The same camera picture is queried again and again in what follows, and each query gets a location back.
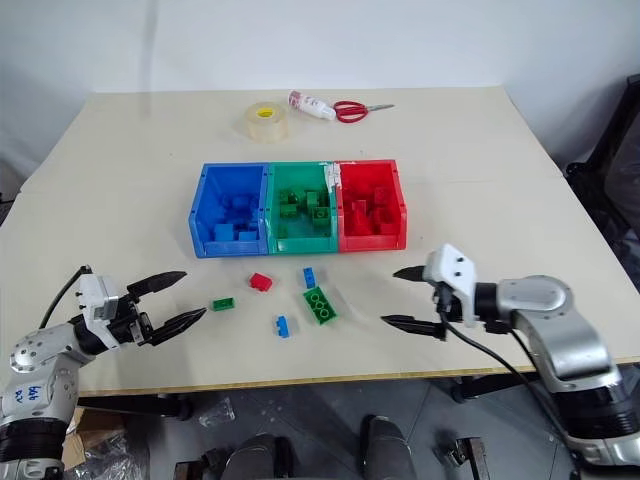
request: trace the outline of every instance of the green lego brick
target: green lego brick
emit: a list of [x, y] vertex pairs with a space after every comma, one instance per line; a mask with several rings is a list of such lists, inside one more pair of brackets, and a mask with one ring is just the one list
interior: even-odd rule
[[311, 210], [311, 222], [313, 222], [313, 226], [318, 227], [328, 227], [331, 223], [331, 218], [329, 217], [329, 208], [328, 207], [315, 207]]
[[320, 325], [338, 316], [338, 314], [329, 303], [329, 300], [327, 300], [327, 297], [325, 297], [322, 290], [320, 290], [320, 287], [307, 290], [302, 295], [304, 296], [304, 299], [307, 301], [307, 305], [309, 305], [309, 308], [311, 308], [313, 315], [316, 317], [316, 320], [318, 320], [318, 323]]
[[[329, 168], [327, 162], [274, 162], [269, 165], [265, 223], [270, 254], [338, 251], [335, 185], [327, 184], [326, 168]], [[288, 196], [286, 204], [281, 202], [283, 191]], [[317, 196], [315, 208], [326, 209], [326, 220], [316, 218], [314, 221], [308, 208], [309, 193]], [[297, 215], [288, 216], [290, 205], [297, 206]], [[282, 234], [283, 227], [286, 228], [285, 235]]]
[[318, 192], [307, 192], [307, 212], [318, 206]]
[[213, 303], [211, 304], [211, 309], [214, 312], [219, 312], [220, 310], [229, 310], [230, 308], [233, 308], [233, 307], [235, 307], [235, 302], [233, 301], [233, 297], [214, 300]]
[[295, 218], [298, 216], [298, 206], [296, 204], [280, 205], [281, 218]]

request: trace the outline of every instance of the white bottle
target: white bottle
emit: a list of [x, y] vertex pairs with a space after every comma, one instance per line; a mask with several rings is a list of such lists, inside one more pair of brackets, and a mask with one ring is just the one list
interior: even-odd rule
[[327, 120], [334, 120], [336, 118], [336, 111], [322, 100], [310, 97], [296, 90], [291, 90], [289, 94], [289, 105], [314, 117], [326, 118]]

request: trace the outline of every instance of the table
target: table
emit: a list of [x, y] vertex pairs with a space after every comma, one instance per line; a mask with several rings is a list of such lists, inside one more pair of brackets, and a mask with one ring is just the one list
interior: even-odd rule
[[[0, 229], [1, 355], [38, 325], [62, 284], [84, 263], [124, 286], [166, 270], [188, 276], [141, 306], [157, 326], [233, 296], [159, 347], [130, 346], [82, 369], [82, 395], [182, 392], [355, 379], [501, 372], [482, 353], [405, 334], [390, 313], [436, 320], [429, 286], [391, 277], [450, 242], [475, 260], [479, 280], [544, 273], [574, 290], [582, 314], [619, 362], [640, 359], [640, 296], [560, 171], [500, 87], [310, 91], [328, 101], [394, 103], [343, 125], [298, 112], [290, 136], [253, 143], [244, 110], [284, 91], [94, 94], [22, 188]], [[187, 226], [206, 162], [395, 158], [408, 208], [398, 252], [196, 259]], [[319, 326], [304, 305], [312, 266], [340, 318]], [[249, 288], [271, 276], [268, 293]], [[50, 324], [77, 314], [73, 295]], [[275, 335], [289, 318], [289, 339]], [[467, 334], [526, 369], [508, 336]], [[0, 380], [7, 381], [3, 362]]]

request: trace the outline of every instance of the scissors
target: scissors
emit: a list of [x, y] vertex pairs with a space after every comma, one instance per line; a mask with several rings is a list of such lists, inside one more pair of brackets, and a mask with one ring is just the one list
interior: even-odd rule
[[384, 110], [385, 108], [391, 108], [394, 106], [395, 105], [386, 104], [367, 107], [358, 102], [343, 100], [341, 102], [336, 102], [333, 105], [333, 109], [336, 111], [336, 118], [338, 121], [342, 123], [355, 123], [366, 117], [369, 112]]

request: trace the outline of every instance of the white wall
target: white wall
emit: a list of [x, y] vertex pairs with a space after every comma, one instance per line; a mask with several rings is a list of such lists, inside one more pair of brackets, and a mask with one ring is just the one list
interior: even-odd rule
[[22, 176], [88, 92], [149, 89], [504, 84], [564, 163], [640, 72], [640, 2], [0, 0], [0, 68], [0, 161]]

